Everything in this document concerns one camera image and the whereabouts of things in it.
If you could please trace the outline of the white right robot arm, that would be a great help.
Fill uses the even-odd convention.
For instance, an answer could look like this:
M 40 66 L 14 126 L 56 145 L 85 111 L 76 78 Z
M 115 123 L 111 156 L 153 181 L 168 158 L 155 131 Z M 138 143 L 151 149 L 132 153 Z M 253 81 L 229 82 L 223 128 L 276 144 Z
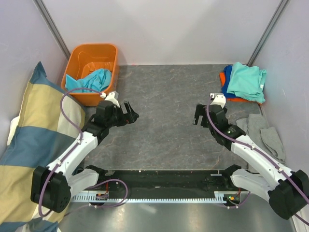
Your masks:
M 309 177 L 302 170 L 293 171 L 259 148 L 238 126 L 228 123 L 227 109 L 217 104 L 197 104 L 193 124 L 201 118 L 216 142 L 240 156 L 255 170 L 252 174 L 237 165 L 221 178 L 222 187 L 243 188 L 267 201 L 272 210 L 288 220 L 309 204 Z

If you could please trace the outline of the mint green t shirt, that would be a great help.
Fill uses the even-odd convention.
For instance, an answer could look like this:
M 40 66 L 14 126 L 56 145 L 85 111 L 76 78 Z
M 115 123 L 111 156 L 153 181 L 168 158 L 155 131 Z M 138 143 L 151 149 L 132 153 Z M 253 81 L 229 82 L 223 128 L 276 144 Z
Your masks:
M 266 76 L 265 69 L 236 62 L 232 65 L 227 93 L 262 104 L 266 101 L 263 93 Z

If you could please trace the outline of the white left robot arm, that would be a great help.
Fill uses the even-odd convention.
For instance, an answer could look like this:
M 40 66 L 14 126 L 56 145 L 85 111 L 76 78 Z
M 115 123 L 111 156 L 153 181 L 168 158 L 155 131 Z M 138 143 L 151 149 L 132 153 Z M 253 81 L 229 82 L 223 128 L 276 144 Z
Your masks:
M 60 213 L 81 191 L 105 187 L 106 178 L 97 170 L 85 168 L 78 174 L 74 171 L 108 136 L 112 127 L 136 122 L 139 114 L 129 102 L 125 102 L 124 106 L 125 110 L 122 110 L 117 101 L 101 101 L 82 128 L 81 135 L 57 159 L 33 171 L 30 199 L 38 204 L 41 217 L 48 215 L 42 211 L 43 208 L 47 208 L 49 213 Z

